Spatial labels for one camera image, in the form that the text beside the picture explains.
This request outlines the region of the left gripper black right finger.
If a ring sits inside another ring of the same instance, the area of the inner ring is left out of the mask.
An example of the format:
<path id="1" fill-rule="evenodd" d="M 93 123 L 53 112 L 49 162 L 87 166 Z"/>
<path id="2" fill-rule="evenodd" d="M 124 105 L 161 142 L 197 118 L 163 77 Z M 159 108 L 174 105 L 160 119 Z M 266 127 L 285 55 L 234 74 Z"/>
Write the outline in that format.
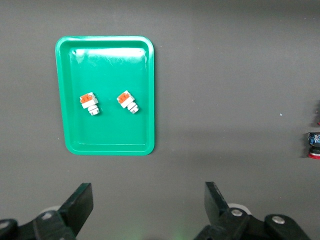
<path id="1" fill-rule="evenodd" d="M 198 233 L 195 240 L 241 239 L 250 217 L 239 208 L 230 208 L 214 182 L 205 183 L 204 208 L 210 224 Z"/>

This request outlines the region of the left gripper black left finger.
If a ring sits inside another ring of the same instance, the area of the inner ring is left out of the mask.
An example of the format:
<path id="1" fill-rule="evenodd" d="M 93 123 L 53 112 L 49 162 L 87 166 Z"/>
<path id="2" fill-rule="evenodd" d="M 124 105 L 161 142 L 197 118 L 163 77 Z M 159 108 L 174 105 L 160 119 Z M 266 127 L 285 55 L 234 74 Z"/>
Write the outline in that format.
<path id="1" fill-rule="evenodd" d="M 82 183 L 57 210 L 33 220 L 37 240 L 75 240 L 94 207 L 91 183 Z"/>

